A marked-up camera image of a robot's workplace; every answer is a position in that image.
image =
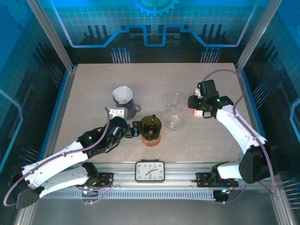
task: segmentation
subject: tabletop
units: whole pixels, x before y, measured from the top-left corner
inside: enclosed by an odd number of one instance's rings
[[[112,92],[126,85],[134,93],[134,101],[142,108],[128,120],[141,120],[155,114],[162,121],[161,141],[157,146],[143,144],[141,136],[123,138],[109,154],[100,154],[91,162],[135,162],[159,159],[165,162],[222,162],[237,161],[241,149],[229,131],[216,119],[195,118],[188,109],[188,97],[207,74],[217,69],[234,70],[232,63],[146,63],[146,64],[79,64],[67,102],[59,136],[57,152],[77,140],[84,132],[102,127],[107,120],[104,107],[116,108]],[[220,96],[227,95],[235,102],[242,94],[238,78],[229,72],[210,77]],[[168,94],[180,93],[185,100],[182,113],[184,126],[169,130],[163,121]],[[250,124],[242,100],[237,106],[241,116]]]

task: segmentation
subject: white funnel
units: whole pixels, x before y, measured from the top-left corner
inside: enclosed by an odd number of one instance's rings
[[[133,92],[127,86],[121,86],[113,90],[112,95],[119,104],[126,104],[133,99]]]

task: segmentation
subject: white platform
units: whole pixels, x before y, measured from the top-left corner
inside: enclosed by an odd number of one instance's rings
[[[55,152],[77,140],[84,132],[106,123],[104,107],[115,108],[112,91],[122,85],[133,90],[134,100],[142,108],[127,121],[141,120],[156,114],[161,119],[161,142],[145,146],[141,138],[123,139],[109,154],[100,154],[92,162],[135,162],[141,159],[160,159],[165,162],[221,162],[239,160],[237,142],[216,119],[193,116],[187,99],[199,81],[216,69],[232,69],[232,63],[155,63],[155,64],[79,64],[60,128]],[[217,90],[233,102],[241,96],[236,75],[228,72],[214,74]],[[181,130],[167,129],[162,120],[165,98],[178,92],[185,98],[182,112],[185,125]],[[244,100],[238,110],[250,123]]]

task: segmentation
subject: beige table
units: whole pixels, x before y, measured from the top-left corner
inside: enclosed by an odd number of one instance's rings
[[[127,121],[141,120],[156,114],[163,123],[161,142],[155,147],[145,146],[141,137],[123,138],[109,154],[100,154],[92,162],[135,162],[141,159],[160,159],[165,162],[221,162],[236,161],[241,149],[227,129],[216,119],[195,118],[187,107],[199,81],[216,69],[232,69],[232,63],[158,63],[158,64],[79,64],[75,74],[66,111],[60,128],[55,152],[77,140],[85,131],[104,126],[104,107],[115,108],[112,91],[122,85],[130,87],[134,100],[142,108]],[[236,75],[228,72],[214,74],[219,94],[235,102],[241,95]],[[185,98],[182,112],[184,127],[178,131],[167,129],[162,120],[165,98],[178,92]],[[238,105],[240,114],[250,123],[244,100]]]

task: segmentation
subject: clock face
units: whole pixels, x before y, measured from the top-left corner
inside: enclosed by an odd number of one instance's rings
[[[137,162],[135,164],[135,180],[160,182],[165,180],[164,162]]]

